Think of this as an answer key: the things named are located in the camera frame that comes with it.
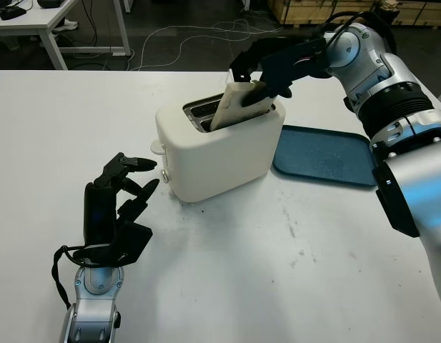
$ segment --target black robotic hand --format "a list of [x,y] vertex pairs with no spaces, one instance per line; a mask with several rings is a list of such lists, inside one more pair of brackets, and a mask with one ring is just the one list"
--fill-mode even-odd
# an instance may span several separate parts
[[[59,281],[58,261],[65,253],[69,260],[84,268],[122,267],[135,263],[152,237],[152,230],[134,223],[146,209],[147,200],[159,180],[144,187],[127,178],[129,172],[146,172],[157,163],[149,159],[126,157],[118,153],[103,169],[103,173],[85,187],[84,246],[62,246],[55,252],[51,274],[56,288],[69,308],[68,296]],[[117,194],[124,190],[134,196],[117,210]]]

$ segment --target white desk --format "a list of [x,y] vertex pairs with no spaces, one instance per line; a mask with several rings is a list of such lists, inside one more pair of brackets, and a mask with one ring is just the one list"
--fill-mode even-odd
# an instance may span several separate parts
[[[218,94],[226,79],[0,71],[0,342],[56,342],[65,307],[51,263],[83,242],[85,184],[118,151],[161,166],[149,150],[155,111]],[[292,92],[286,124],[362,132],[337,80],[306,78]],[[271,171],[183,204],[160,184],[137,221],[154,236],[125,267],[117,343],[441,343],[425,251],[390,227],[373,191]],[[63,258],[71,301],[75,271]]]
[[[43,9],[37,4],[37,0],[34,0],[33,8],[23,16],[6,21],[1,20],[0,18],[0,36],[39,35],[55,69],[67,70],[66,64],[64,63],[61,55],[62,53],[111,52],[113,54],[130,55],[131,52],[129,49],[127,32],[125,30],[119,0],[113,1],[123,46],[82,46],[59,48],[56,45],[54,35],[51,31],[67,15],[77,1],[78,0],[64,0],[63,4],[57,9]],[[21,7],[25,9],[28,9],[30,6],[31,0],[26,0],[21,4]]]

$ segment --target black cable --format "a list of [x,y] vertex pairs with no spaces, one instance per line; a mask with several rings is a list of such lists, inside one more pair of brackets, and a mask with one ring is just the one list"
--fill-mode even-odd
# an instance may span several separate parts
[[93,45],[96,46],[96,44],[98,43],[98,31],[96,30],[96,24],[94,23],[94,20],[93,20],[93,13],[91,12],[92,9],[93,9],[93,0],[90,0],[90,19],[94,25],[94,30],[96,32],[96,38],[95,38]]
[[377,31],[377,33],[384,37],[387,41],[390,50],[393,54],[397,54],[397,42],[395,41],[395,37],[393,36],[392,30],[390,26],[382,20],[380,16],[378,16],[375,12],[364,11],[364,12],[354,12],[354,11],[343,11],[336,14],[333,14],[330,18],[328,18],[325,23],[330,23],[333,19],[339,18],[341,16],[352,16],[347,22],[339,29],[336,34],[328,41],[327,45],[323,48],[322,51],[326,51],[328,46],[339,37],[342,32],[344,32],[348,26],[354,22],[354,20],[358,18],[363,18],[367,21],[367,25],[372,29]]
[[105,268],[110,266],[104,266],[101,264],[89,264],[89,263],[83,263],[79,261],[78,259],[73,258],[73,256],[70,255],[71,250],[82,250],[84,247],[68,247],[66,245],[62,246],[61,249],[63,250],[63,253],[66,255],[69,261],[71,261],[74,264],[77,264],[79,267],[83,268]]
[[54,278],[56,289],[58,290],[58,294],[60,294],[61,300],[63,300],[63,303],[66,305],[66,309],[69,309],[71,307],[71,303],[69,302],[68,294],[66,293],[65,288],[60,282],[60,277],[58,273],[58,261],[61,259],[63,254],[66,255],[66,257],[69,259],[69,261],[77,264],[80,267],[83,268],[104,268],[108,266],[102,266],[100,264],[87,264],[83,263],[70,255],[70,251],[72,250],[82,250],[84,249],[84,246],[77,246],[77,247],[68,247],[66,245],[62,246],[60,249],[55,251],[54,254],[54,265],[51,268],[51,276]]
[[24,10],[25,10],[25,11],[29,11],[30,9],[33,8],[33,5],[34,5],[34,0],[31,0],[31,6],[29,7],[29,9],[24,9]]
[[70,69],[75,69],[79,66],[101,66],[109,71],[111,70],[108,66],[101,63],[82,63],[82,64],[77,64],[76,66],[72,66]]
[[[86,10],[86,6],[85,6],[85,0],[82,0],[82,6],[84,7],[84,12],[86,17],[88,18],[91,27],[93,28],[94,31],[94,35],[93,38],[91,39],[90,43],[94,41],[94,45],[96,45],[96,43],[98,42],[98,32],[96,30],[96,25],[94,24],[93,20],[90,18],[89,16],[89,12]],[[93,0],[91,0],[90,3],[90,9],[93,7]]]
[[[339,29],[338,31],[336,31],[336,33],[333,35],[333,37],[332,37],[332,38],[328,41],[328,43],[323,47],[323,49],[322,49],[322,51],[321,51],[322,53],[325,52],[325,51],[328,49],[328,47],[330,46],[330,44],[333,43],[333,41],[335,41],[335,39],[336,39],[337,37],[339,37],[344,31],[347,30],[347,28],[349,27],[349,25],[350,25],[351,23],[353,23],[356,19],[360,18],[365,12],[349,12],[349,13],[356,13],[356,14],[353,15],[353,16],[351,16],[351,17],[345,22],[345,24],[341,26],[341,29]],[[337,18],[338,16],[340,16],[340,15],[337,16],[337,14],[338,14],[338,13],[336,13],[335,15],[331,16],[330,18],[328,18],[328,19],[326,20],[325,23],[329,23],[329,22],[330,22],[331,20],[333,20],[334,18]]]

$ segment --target computer mouse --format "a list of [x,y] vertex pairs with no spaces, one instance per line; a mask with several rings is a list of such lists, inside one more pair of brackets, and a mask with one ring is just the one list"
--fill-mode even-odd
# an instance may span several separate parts
[[4,7],[0,11],[0,17],[2,20],[9,20],[16,18],[18,16],[23,16],[26,13],[26,9],[23,9],[18,6],[8,6]]

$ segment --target wooden crate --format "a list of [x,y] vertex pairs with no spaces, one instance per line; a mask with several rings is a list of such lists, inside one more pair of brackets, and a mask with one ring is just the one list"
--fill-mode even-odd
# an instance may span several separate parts
[[427,2],[415,25],[441,26],[441,4]]
[[[331,15],[342,11],[371,11],[378,0],[267,0],[268,6],[281,24],[321,24]],[[421,1],[400,1],[400,11],[393,25],[441,26],[441,4]],[[343,24],[349,17],[334,23]]]
[[[333,14],[344,12],[344,11],[354,11],[354,12],[363,12],[363,11],[371,11],[375,5],[375,2],[373,0],[369,1],[338,1],[336,3],[335,10],[333,11]],[[333,23],[336,24],[343,24],[345,23],[350,17],[340,17],[333,20]]]
[[268,0],[268,5],[281,24],[321,24],[332,13],[331,1]]
[[[268,6],[281,24],[321,24],[333,13],[341,11],[369,11],[374,0],[267,0]],[[340,23],[347,20],[335,19]]]
[[425,2],[401,1],[397,7],[400,12],[392,25],[414,25],[424,5]]
[[286,24],[321,24],[332,13],[331,1],[303,2],[305,4],[289,7]]

